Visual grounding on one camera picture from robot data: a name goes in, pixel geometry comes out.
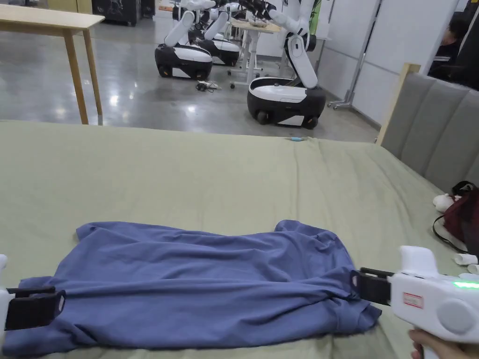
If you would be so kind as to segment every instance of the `blue t-shirt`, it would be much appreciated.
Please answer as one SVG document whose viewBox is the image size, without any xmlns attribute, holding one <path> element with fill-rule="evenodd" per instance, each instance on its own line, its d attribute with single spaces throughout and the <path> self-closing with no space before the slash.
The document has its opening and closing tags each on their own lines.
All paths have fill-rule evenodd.
<svg viewBox="0 0 479 359">
<path fill-rule="evenodd" d="M 124 222 L 77 234 L 53 277 L 20 285 L 66 290 L 63 313 L 8 332 L 4 354 L 254 347 L 362 333 L 381 314 L 352 292 L 354 266 L 339 238 L 296 221 L 246 236 Z"/>
</svg>

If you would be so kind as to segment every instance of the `headboard panel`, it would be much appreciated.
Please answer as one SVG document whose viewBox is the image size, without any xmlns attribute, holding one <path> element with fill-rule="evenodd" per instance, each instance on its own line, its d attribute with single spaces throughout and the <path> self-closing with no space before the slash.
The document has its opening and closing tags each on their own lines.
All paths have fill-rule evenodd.
<svg viewBox="0 0 479 359">
<path fill-rule="evenodd" d="M 401 83 L 379 144 L 446 192 L 479 185 L 479 92 L 409 71 Z"/>
</svg>

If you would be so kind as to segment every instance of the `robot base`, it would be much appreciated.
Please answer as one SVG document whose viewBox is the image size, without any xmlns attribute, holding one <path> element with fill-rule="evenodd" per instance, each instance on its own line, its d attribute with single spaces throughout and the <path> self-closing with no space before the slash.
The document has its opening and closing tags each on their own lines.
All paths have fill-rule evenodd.
<svg viewBox="0 0 479 359">
<path fill-rule="evenodd" d="M 313 129 L 326 103 L 320 88 L 286 86 L 291 79 L 258 78 L 250 84 L 248 110 L 260 123 L 278 123 Z"/>
<path fill-rule="evenodd" d="M 209 52 L 193 46 L 159 45 L 155 49 L 156 66 L 161 77 L 183 77 L 206 80 L 213 67 Z"/>
<path fill-rule="evenodd" d="M 205 40 L 201 31 L 196 29 L 188 32 L 188 41 L 191 45 L 194 44 L 208 51 L 215 65 L 235 67 L 240 57 L 240 48 L 231 41 L 216 38 L 213 40 Z"/>
</svg>

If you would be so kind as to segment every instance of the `red label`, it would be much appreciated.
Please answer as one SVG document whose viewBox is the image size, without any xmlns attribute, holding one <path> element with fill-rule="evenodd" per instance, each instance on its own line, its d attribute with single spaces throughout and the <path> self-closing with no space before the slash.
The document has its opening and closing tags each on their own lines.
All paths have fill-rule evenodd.
<svg viewBox="0 0 479 359">
<path fill-rule="evenodd" d="M 424 308 L 424 298 L 419 295 L 411 293 L 403 293 L 402 299 L 404 304 L 410 305 L 411 307 L 422 309 Z"/>
</svg>

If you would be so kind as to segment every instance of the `table top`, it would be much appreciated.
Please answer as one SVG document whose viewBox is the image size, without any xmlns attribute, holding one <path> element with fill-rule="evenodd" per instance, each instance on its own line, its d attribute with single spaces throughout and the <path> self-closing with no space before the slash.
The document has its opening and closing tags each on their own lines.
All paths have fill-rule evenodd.
<svg viewBox="0 0 479 359">
<path fill-rule="evenodd" d="M 248 21 L 238 21 L 235 19 L 231 19 L 230 21 L 232 26 L 239 27 L 244 30 L 254 30 L 254 31 L 259 31 L 260 33 L 269 33 L 269 34 L 278 33 L 281 31 L 281 27 L 273 23 L 269 23 L 265 27 L 259 27 L 259 26 L 251 25 Z"/>
<path fill-rule="evenodd" d="M 43 27 L 85 30 L 104 19 L 104 16 L 77 12 L 0 5 L 0 23 L 13 22 Z"/>
</svg>

